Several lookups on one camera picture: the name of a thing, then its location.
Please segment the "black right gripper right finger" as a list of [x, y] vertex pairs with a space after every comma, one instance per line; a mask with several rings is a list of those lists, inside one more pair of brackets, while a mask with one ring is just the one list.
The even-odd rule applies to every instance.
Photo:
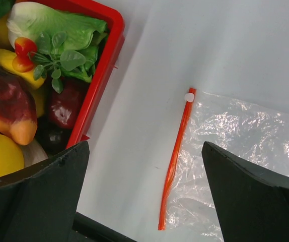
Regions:
[[212, 142], [201, 153], [224, 241], [289, 241], [289, 177]]

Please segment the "yellow lemon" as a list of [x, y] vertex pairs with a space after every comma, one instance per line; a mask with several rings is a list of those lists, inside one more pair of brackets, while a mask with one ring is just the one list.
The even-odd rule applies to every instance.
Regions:
[[0, 134], [0, 177], [24, 168], [24, 156], [19, 146]]

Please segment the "clear zip bag orange zipper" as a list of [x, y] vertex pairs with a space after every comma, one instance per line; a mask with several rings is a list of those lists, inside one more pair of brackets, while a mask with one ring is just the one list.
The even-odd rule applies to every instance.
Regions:
[[190, 88], [158, 230], [289, 241], [289, 114]]

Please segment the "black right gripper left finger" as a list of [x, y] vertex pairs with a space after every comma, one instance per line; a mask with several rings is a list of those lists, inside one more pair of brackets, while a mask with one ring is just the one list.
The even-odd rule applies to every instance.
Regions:
[[0, 241], [68, 241], [89, 155], [83, 141], [0, 177]]

